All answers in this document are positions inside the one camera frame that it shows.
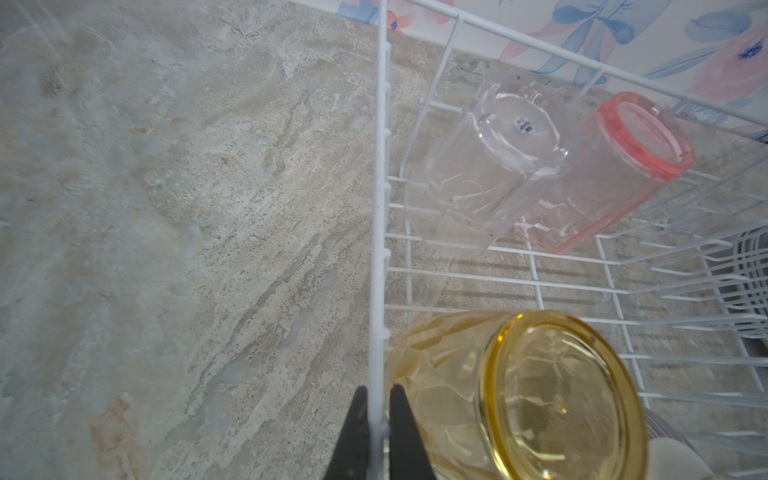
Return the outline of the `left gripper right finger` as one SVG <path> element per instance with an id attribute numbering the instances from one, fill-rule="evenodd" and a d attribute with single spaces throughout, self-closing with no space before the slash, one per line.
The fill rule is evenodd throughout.
<path id="1" fill-rule="evenodd" d="M 405 389 L 390 391 L 389 474 L 392 480 L 436 480 Z"/>

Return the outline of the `yellow glass cup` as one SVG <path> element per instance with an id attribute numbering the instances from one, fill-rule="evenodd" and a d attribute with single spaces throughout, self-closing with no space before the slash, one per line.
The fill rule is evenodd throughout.
<path id="1" fill-rule="evenodd" d="M 566 313 L 465 311 L 404 332 L 386 363 L 440 479 L 641 479 L 642 404 L 614 349 Z"/>

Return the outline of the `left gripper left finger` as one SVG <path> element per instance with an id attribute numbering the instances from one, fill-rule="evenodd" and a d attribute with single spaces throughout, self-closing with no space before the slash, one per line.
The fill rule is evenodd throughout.
<path id="1" fill-rule="evenodd" d="M 368 391 L 359 386 L 344 419 L 324 480 L 365 480 L 370 461 Z"/>

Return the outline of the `clear glass cup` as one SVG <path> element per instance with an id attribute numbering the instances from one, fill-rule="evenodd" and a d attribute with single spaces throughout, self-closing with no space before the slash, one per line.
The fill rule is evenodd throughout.
<path id="1" fill-rule="evenodd" d="M 522 75 L 489 74 L 409 176 L 412 234 L 452 255 L 487 249 L 565 175 L 581 143 L 559 95 Z"/>

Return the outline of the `pink glass cup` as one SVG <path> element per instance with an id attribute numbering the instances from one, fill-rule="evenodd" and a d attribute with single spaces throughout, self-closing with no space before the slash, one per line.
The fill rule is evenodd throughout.
<path id="1" fill-rule="evenodd" d="M 531 246 L 565 254 L 624 219 L 695 161 L 690 136 L 653 101 L 621 92 L 582 116 L 582 150 L 515 224 Z"/>

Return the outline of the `white wire dish rack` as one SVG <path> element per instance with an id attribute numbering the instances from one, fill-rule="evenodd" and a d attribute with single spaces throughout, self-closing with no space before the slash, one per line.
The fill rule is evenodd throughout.
<path id="1" fill-rule="evenodd" d="M 598 332 L 643 413 L 677 429 L 713 479 L 765 478 L 767 342 L 725 329 L 705 249 L 767 227 L 766 3 L 367 1 L 363 10 L 378 40 L 367 478 L 390 478 L 395 341 L 447 314 L 535 310 Z M 483 251 L 437 249 L 410 230 L 406 184 L 493 72 L 559 95 L 582 143 L 582 116 L 617 93 L 642 95 L 680 122 L 695 161 L 568 253 L 534 249 L 518 221 Z"/>

